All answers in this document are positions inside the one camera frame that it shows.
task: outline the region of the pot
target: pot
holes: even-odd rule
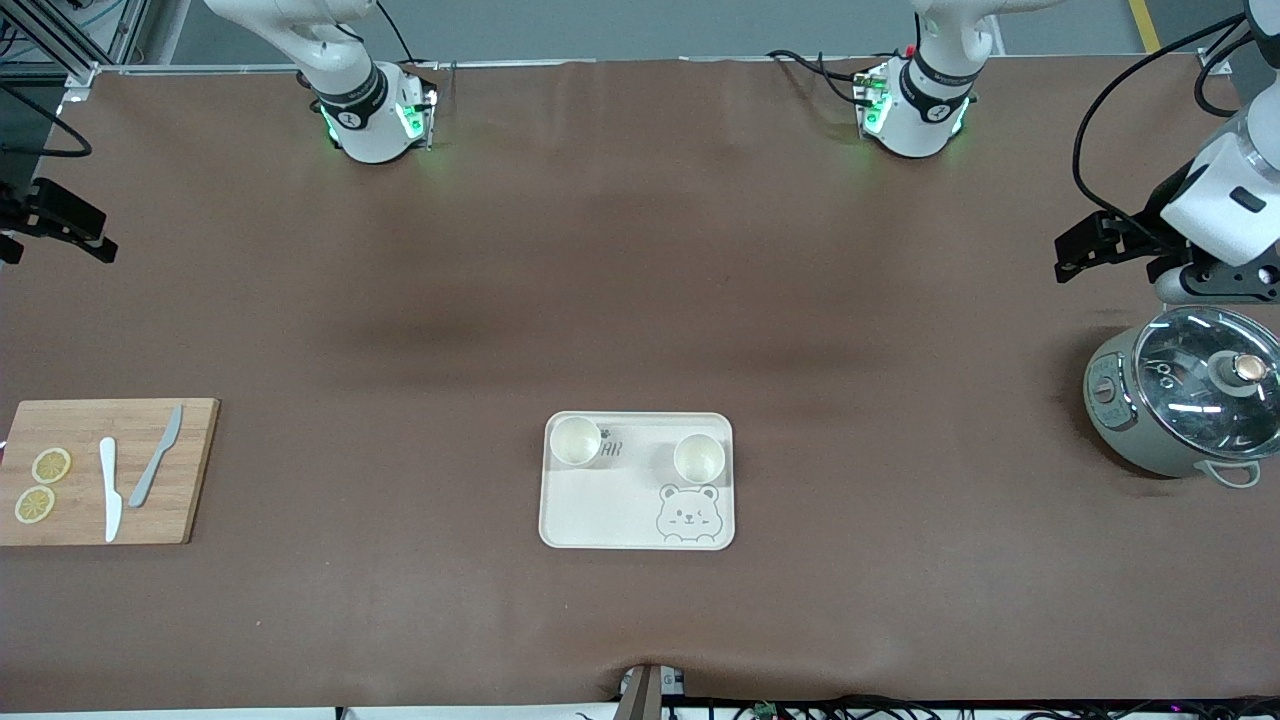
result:
[[[1229,310],[1185,306],[1108,340],[1084,373],[1084,405],[1102,438],[1170,478],[1201,473],[1231,488],[1280,452],[1280,341]],[[1224,469],[1243,469],[1231,482]]]

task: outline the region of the white cup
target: white cup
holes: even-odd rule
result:
[[[673,460],[681,478],[698,486],[707,484],[724,471],[724,446],[710,436],[689,436],[676,445]]]
[[[600,427],[573,415],[564,418],[552,428],[552,455],[566,465],[586,465],[600,452]]]

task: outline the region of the brown table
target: brown table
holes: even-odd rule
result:
[[[767,63],[458,72],[387,167],[289,76],[101,77],[67,113],[93,156],[46,172],[119,261],[4,270],[0,414],[223,411],[191,544],[0,552],[4,710],[567,702],[640,661],[749,697],[1280,691],[1280,466],[1153,480],[1078,398],[1160,309],[1140,263],[1051,268],[1129,61],[996,60],[925,161]],[[1211,131],[1194,72],[1100,114],[1100,191],[1139,205]],[[733,544],[545,547],[562,409],[727,415]]]

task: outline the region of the knife handle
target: knife handle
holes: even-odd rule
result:
[[[147,462],[147,469],[142,471],[142,478],[134,486],[133,495],[129,496],[129,507],[142,507],[142,503],[147,501],[147,493],[151,492],[151,482],[156,479],[156,470],[160,469],[161,457],[164,457],[164,450],[156,448],[155,455],[151,456],[151,461]]]
[[[99,455],[102,457],[102,484],[108,489],[115,489],[115,438],[105,437],[97,443]]]

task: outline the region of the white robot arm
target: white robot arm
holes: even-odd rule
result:
[[[374,63],[340,28],[375,0],[205,0],[218,15],[293,60],[320,100],[329,136],[361,163],[387,163],[430,145],[435,90],[392,63]]]
[[[1059,282],[1155,256],[1147,275],[1165,302],[1280,301],[1280,0],[1248,0],[1245,19],[1276,82],[1210,136],[1140,213],[1098,211],[1059,237]]]
[[[863,132],[905,158],[942,150],[960,129],[969,91],[995,47],[992,15],[1062,0],[910,0],[920,37],[909,58],[868,70],[855,88]]]

